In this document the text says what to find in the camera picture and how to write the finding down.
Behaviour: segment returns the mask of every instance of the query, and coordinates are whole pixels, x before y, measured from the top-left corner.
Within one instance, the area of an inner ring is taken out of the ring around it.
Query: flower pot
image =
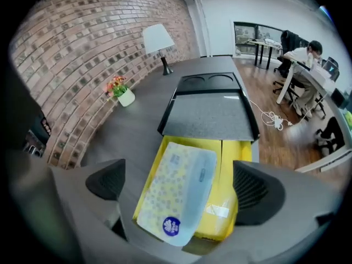
[[[117,97],[119,99],[120,104],[123,107],[127,107],[128,105],[132,104],[136,99],[136,96],[133,94],[131,90],[127,88],[126,92],[122,94],[122,96]]]

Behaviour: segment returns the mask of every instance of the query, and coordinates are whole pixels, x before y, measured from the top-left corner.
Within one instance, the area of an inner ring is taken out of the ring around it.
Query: wet wipes package
[[[197,229],[215,173],[216,153],[170,142],[148,188],[137,224],[175,246]]]

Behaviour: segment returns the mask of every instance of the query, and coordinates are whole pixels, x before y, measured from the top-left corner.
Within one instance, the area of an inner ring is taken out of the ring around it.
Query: black lamp base
[[[169,67],[169,65],[167,64],[166,60],[165,60],[165,57],[161,57],[161,61],[164,65],[164,73],[163,75],[168,75],[168,74],[171,74],[173,73],[174,71]]]

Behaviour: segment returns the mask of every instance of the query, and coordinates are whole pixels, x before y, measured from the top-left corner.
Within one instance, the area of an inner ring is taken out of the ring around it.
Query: table lamp
[[[162,24],[156,24],[143,30],[144,47],[147,54],[159,51],[161,61],[164,65],[163,75],[168,75],[174,71],[168,66],[165,57],[161,53],[161,49],[175,45],[169,33]]]

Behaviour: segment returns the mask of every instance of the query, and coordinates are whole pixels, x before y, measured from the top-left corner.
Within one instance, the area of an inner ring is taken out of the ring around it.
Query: potted plant
[[[132,104],[136,99],[133,92],[125,84],[126,78],[115,76],[105,87],[104,91],[111,98],[117,98],[123,107]]]

